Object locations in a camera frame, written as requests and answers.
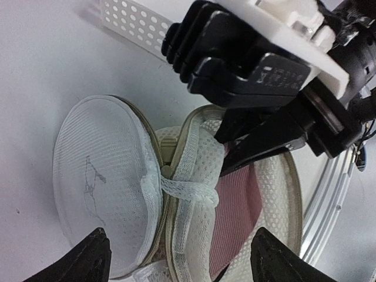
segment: white basket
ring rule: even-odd
[[[183,19],[192,2],[164,1],[161,4],[144,0],[139,4],[130,0],[100,0],[101,19],[105,27],[164,60],[160,50],[166,32],[173,21]]]

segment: white surface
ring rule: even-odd
[[[316,157],[308,145],[300,150],[292,151],[292,154],[301,183],[303,212],[305,212],[317,187],[317,181],[324,171],[328,157],[325,154]]]
[[[97,12],[77,0],[1,2],[2,282],[22,281],[70,249],[53,199],[52,152],[75,104],[123,96],[158,129],[181,125],[206,103],[187,93],[170,66],[102,29]]]
[[[369,282],[376,268],[376,139],[366,149],[366,170],[355,169],[337,225],[316,265],[336,281]]]
[[[313,65],[315,68],[312,73],[316,69],[321,70],[318,78],[332,91],[337,99],[342,97],[349,81],[348,73],[319,47],[300,36],[276,17],[255,6],[253,1],[217,0],[217,2],[250,24],[271,43]]]

